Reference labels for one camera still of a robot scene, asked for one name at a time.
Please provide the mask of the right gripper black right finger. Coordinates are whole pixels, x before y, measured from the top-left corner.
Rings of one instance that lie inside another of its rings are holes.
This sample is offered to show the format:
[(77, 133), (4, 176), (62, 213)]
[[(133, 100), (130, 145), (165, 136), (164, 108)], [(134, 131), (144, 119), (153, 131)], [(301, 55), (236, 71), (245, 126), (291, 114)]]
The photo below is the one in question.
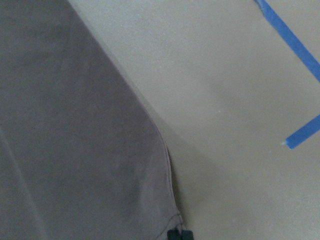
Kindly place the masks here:
[(181, 231), (182, 240), (194, 240), (194, 234), (191, 230), (182, 230)]

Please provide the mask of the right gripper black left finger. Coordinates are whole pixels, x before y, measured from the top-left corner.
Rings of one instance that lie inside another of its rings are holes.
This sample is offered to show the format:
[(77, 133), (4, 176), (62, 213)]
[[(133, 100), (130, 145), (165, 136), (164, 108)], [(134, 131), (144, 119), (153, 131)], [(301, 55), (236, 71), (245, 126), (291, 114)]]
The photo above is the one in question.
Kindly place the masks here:
[(167, 231), (168, 240), (180, 240), (180, 232), (178, 230), (168, 230)]

